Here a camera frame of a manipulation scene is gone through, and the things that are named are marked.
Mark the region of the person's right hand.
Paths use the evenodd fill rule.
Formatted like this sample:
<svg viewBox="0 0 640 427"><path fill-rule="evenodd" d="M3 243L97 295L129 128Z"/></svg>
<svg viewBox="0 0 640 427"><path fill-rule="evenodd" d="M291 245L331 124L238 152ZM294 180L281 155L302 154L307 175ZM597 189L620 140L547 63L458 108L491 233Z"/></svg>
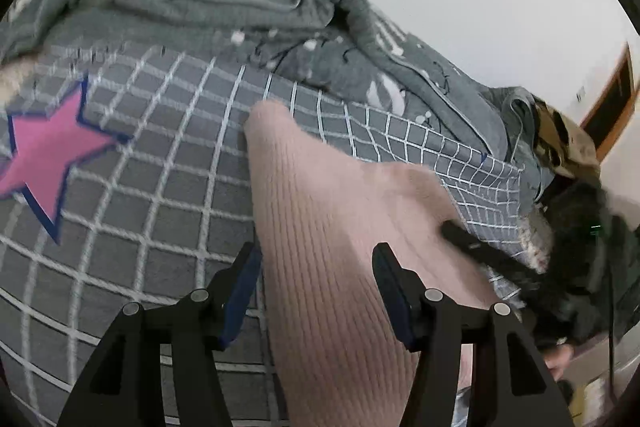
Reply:
<svg viewBox="0 0 640 427"><path fill-rule="evenodd" d="M555 381L559 381L574 357L574 347L568 343L556 345L541 352L544 364Z"/></svg>

